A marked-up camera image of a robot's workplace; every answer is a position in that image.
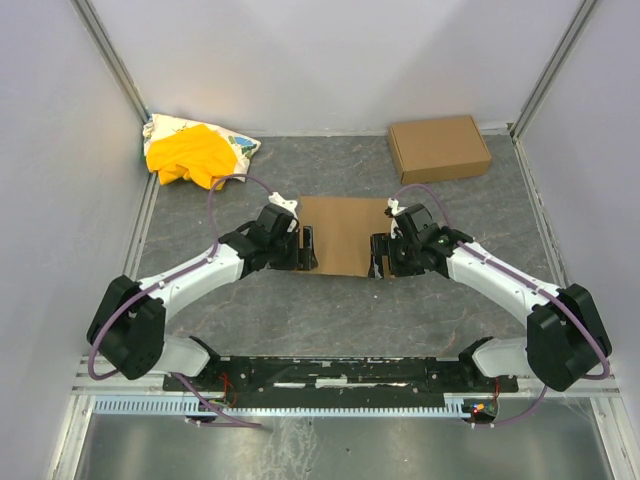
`yellow cloth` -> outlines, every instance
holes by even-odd
[[[156,140],[147,152],[147,167],[158,172],[160,185],[184,178],[208,190],[233,173],[237,162],[231,145],[202,124]]]

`flat cardboard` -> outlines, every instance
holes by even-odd
[[[393,124],[389,147],[403,185],[475,177],[491,163],[469,115]]]
[[[370,237],[389,232],[386,198],[300,197],[299,220],[313,227],[318,268],[306,273],[366,277]]]

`white backdrop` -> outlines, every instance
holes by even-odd
[[[523,137],[573,281],[591,290],[640,433],[640,4],[600,2]]]
[[[2,2],[0,52],[0,465],[33,480],[147,174],[140,124],[70,2]]]
[[[248,133],[518,116],[579,0],[94,0],[154,112]]]

